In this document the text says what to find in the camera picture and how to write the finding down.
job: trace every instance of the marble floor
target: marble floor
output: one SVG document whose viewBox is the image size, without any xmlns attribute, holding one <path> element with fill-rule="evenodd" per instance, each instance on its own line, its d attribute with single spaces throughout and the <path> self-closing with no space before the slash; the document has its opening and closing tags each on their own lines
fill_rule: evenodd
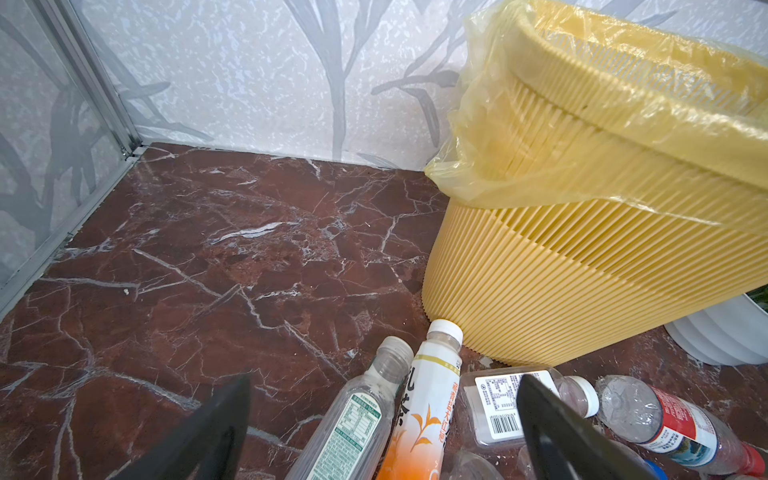
<svg viewBox="0 0 768 480">
<path fill-rule="evenodd" d="M 446 204 L 417 172 L 154 144 L 0 323 L 0 478 L 110 478 L 242 372 L 238 478 L 282 478 L 385 336 L 425 338 Z M 768 448 L 765 366 L 705 366 L 654 329 L 559 368 L 638 376 Z"/>
</svg>

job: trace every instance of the bottle with red label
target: bottle with red label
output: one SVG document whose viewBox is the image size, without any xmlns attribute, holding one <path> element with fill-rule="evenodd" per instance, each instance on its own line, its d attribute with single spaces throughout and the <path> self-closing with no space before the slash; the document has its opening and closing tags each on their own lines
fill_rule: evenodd
<svg viewBox="0 0 768 480">
<path fill-rule="evenodd" d="M 624 440 L 710 475 L 765 472 L 760 452 L 693 403 L 630 376 L 606 376 L 595 388 L 600 420 Z"/>
</svg>

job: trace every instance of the plastic bottle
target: plastic bottle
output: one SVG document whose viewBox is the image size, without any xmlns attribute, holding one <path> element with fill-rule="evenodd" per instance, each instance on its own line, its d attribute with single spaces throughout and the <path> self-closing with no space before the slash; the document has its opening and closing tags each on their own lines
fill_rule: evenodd
<svg viewBox="0 0 768 480">
<path fill-rule="evenodd" d="M 610 440 L 610 442 L 613 443 L 616 448 L 621 450 L 632 462 L 634 462 L 635 465 L 643 468 L 646 472 L 650 473 L 655 478 L 658 478 L 658 480 L 667 480 L 667 474 L 664 473 L 664 470 L 662 470 L 661 467 L 653 462 L 644 460 L 643 457 L 637 454 L 637 452 L 623 443 L 616 442 L 615 440 Z M 518 453 L 518 471 L 523 474 L 525 480 L 536 480 L 536 474 L 533 471 L 533 464 L 531 463 L 531 455 L 528 453 L 527 446 L 520 449 L 520 452 Z"/>
<path fill-rule="evenodd" d="M 762 475 L 765 462 L 717 417 L 630 376 L 598 380 L 600 420 L 614 434 L 710 475 Z"/>
<path fill-rule="evenodd" d="M 504 478 L 488 460 L 461 449 L 454 456 L 453 470 L 440 475 L 440 480 L 504 480 Z"/>
<path fill-rule="evenodd" d="M 378 480 L 434 480 L 440 476 L 445 437 L 458 394 L 462 329 L 435 320 L 406 381 L 399 417 Z"/>
<path fill-rule="evenodd" d="M 518 387 L 525 374 L 535 376 L 579 415 L 586 418 L 598 412 L 598 394 L 580 376 L 563 376 L 546 366 L 468 372 L 459 383 L 456 407 L 460 412 L 457 419 L 468 423 L 462 429 L 467 449 L 500 452 L 525 443 L 517 407 Z"/>
<path fill-rule="evenodd" d="M 404 340 L 388 336 L 371 366 L 333 400 L 286 480 L 369 480 L 395 417 L 395 395 L 413 360 Z"/>
</svg>

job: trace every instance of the wall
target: wall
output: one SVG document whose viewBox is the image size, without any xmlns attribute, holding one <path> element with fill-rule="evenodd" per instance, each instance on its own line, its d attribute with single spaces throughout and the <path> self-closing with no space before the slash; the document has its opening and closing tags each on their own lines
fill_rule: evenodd
<svg viewBox="0 0 768 480">
<path fill-rule="evenodd" d="M 0 2 L 0 290 L 122 162 L 24 2 Z"/>
<path fill-rule="evenodd" d="M 493 0 L 75 0 L 145 137 L 421 169 Z M 757 0 L 582 0 L 768 55 Z"/>
</svg>

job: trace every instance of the yellow trash can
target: yellow trash can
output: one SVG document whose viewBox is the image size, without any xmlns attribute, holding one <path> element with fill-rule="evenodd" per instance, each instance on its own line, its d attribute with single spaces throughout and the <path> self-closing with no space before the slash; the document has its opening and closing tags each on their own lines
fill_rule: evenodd
<svg viewBox="0 0 768 480">
<path fill-rule="evenodd" d="M 768 68 L 548 0 L 465 24 L 431 319 L 556 365 L 768 283 Z"/>
</svg>

